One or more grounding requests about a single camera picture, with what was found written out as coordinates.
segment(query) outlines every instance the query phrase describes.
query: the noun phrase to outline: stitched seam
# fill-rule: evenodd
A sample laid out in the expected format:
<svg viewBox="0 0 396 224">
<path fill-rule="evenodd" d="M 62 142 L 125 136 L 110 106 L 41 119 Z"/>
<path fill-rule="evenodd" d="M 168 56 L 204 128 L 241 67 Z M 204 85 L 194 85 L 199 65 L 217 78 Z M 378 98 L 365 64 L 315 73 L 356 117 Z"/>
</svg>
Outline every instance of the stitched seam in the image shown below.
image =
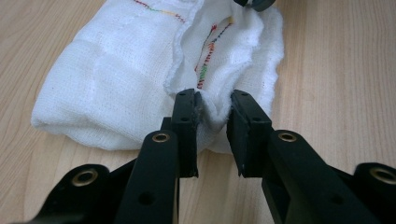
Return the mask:
<svg viewBox="0 0 396 224">
<path fill-rule="evenodd" d="M 208 49 L 209 49 L 209 52 L 207 53 L 207 55 L 206 55 L 206 58 L 205 58 L 205 61 L 204 61 L 204 64 L 201 66 L 201 71 L 200 71 L 200 76 L 199 76 L 199 81 L 198 81 L 198 84 L 197 84 L 197 88 L 198 89 L 202 89 L 202 87 L 204 86 L 204 82 L 205 82 L 205 77 L 206 77 L 206 73 L 207 73 L 207 67 L 208 67 L 208 65 L 209 65 L 209 63 L 210 63 L 210 60 L 211 60 L 211 58 L 212 58 L 212 54 L 213 54 L 213 52 L 215 51 L 215 49 L 216 49 L 216 42 L 221 38 L 221 36 L 224 34 L 224 32 L 231 26 L 231 25 L 233 25 L 233 17 L 230 17 L 230 18 L 228 18 L 228 21 L 229 21 L 229 23 L 228 23 L 228 25 L 226 26 L 226 27 L 224 27 L 224 29 L 219 33 L 219 35 L 216 37 L 216 38 L 214 38 L 209 44 L 208 44 Z M 211 30 L 210 30 L 210 33 L 209 33 L 209 36 L 208 37 L 210 37 L 211 35 L 212 35 L 212 33 L 215 31 L 217 29 L 217 25 L 213 25 L 212 26 L 212 28 L 211 28 Z"/>
<path fill-rule="evenodd" d="M 176 17 L 179 21 L 181 21 L 181 22 L 183 22 L 183 23 L 186 22 L 186 21 L 182 18 L 181 15 L 179 15 L 179 14 L 177 14 L 177 13 L 175 13 L 175 12 L 171 12 L 171 11 L 166 11 L 166 10 L 161 10 L 161 9 L 153 8 L 153 7 L 149 6 L 148 4 L 146 4 L 146 3 L 144 3 L 144 2 L 141 2 L 141 1 L 138 1 L 138 0 L 134 0 L 134 2 L 137 3 L 138 5 L 142 6 L 142 7 L 145 7 L 147 10 L 154 11 L 154 12 L 161 12 L 161 13 L 166 14 L 166 15 L 174 16 L 174 17 Z"/>
<path fill-rule="evenodd" d="M 218 26 L 216 24 L 212 25 L 212 28 L 210 29 L 209 35 L 207 35 L 207 37 L 206 37 L 206 39 L 204 41 L 204 44 L 202 45 L 201 55 L 199 56 L 198 63 L 201 61 L 202 54 L 204 53 L 204 48 L 205 48 L 207 40 L 209 39 L 210 36 L 212 36 L 213 32 L 215 32 L 216 29 L 218 29 Z M 198 68 L 198 64 L 195 65 L 195 69 L 194 69 L 195 72 L 197 71 L 197 68 Z"/>
</svg>

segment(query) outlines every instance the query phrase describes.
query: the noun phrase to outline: white towel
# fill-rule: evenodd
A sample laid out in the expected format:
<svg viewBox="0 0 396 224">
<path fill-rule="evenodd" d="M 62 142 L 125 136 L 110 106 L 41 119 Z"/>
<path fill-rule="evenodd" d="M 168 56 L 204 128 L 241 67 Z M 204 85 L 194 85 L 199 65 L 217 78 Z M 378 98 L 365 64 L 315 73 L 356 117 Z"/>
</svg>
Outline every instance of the white towel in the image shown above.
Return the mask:
<svg viewBox="0 0 396 224">
<path fill-rule="evenodd" d="M 230 152 L 220 130 L 232 90 L 249 92 L 269 114 L 282 58 L 273 7 L 107 0 L 52 66 L 32 124 L 90 147 L 137 149 L 172 115 L 175 94 L 195 88 L 205 109 L 198 148 Z"/>
</svg>

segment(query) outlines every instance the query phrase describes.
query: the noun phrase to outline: wood grain surface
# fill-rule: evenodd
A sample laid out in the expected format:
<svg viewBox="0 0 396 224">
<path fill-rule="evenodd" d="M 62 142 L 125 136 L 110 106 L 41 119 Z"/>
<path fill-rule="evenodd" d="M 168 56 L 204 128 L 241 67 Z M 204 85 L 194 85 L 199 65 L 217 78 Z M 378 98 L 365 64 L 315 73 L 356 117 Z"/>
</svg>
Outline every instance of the wood grain surface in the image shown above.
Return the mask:
<svg viewBox="0 0 396 224">
<path fill-rule="evenodd" d="M 137 156 L 35 130 L 30 117 L 52 64 L 103 0 L 0 1 L 0 223 L 34 217 L 72 168 L 110 170 Z M 277 0 L 285 59 L 272 119 L 330 165 L 396 166 L 396 1 Z M 180 223 L 273 223 L 259 179 L 231 155 L 204 151 L 200 178 L 181 181 Z"/>
</svg>

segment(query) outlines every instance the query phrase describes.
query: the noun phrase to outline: light wooden surface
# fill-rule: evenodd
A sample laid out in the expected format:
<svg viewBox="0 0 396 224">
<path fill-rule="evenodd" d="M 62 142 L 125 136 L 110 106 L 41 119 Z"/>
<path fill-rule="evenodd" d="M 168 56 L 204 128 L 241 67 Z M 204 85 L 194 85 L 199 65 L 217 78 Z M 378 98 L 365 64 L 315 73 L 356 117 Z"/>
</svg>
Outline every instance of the light wooden surface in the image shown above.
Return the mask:
<svg viewBox="0 0 396 224">
<path fill-rule="evenodd" d="M 30 125 L 35 98 L 63 48 L 103 0 L 0 1 L 0 223 L 32 218 L 70 169 L 111 170 L 137 152 L 83 147 Z M 396 166 L 396 1 L 277 0 L 285 59 L 273 103 L 276 129 L 304 136 L 330 165 Z M 181 181 L 180 223 L 272 223 L 261 181 L 230 155 L 199 155 Z"/>
</svg>

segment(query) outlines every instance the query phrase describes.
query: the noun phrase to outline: black plastic bracket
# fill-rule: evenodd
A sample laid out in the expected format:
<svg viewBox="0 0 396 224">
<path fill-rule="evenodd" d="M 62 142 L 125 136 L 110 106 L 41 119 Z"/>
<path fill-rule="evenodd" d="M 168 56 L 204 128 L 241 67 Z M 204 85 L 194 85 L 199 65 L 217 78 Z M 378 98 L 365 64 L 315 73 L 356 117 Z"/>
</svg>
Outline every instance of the black plastic bracket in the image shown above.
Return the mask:
<svg viewBox="0 0 396 224">
<path fill-rule="evenodd" d="M 247 92 L 234 91 L 231 99 L 227 138 L 238 172 L 243 177 L 262 177 L 272 121 Z"/>
<path fill-rule="evenodd" d="M 302 136 L 278 130 L 269 143 L 262 189 L 276 223 L 379 223 Z"/>
<path fill-rule="evenodd" d="M 148 134 L 114 223 L 177 223 L 178 171 L 177 135 Z"/>
<path fill-rule="evenodd" d="M 179 92 L 176 95 L 171 124 L 163 125 L 165 129 L 170 126 L 179 139 L 180 177 L 198 177 L 196 135 L 201 117 L 201 102 L 200 92 L 195 92 L 194 89 Z"/>
<path fill-rule="evenodd" d="M 71 170 L 28 223 L 83 223 L 93 219 L 109 178 L 109 171 L 103 165 L 86 164 Z"/>
</svg>

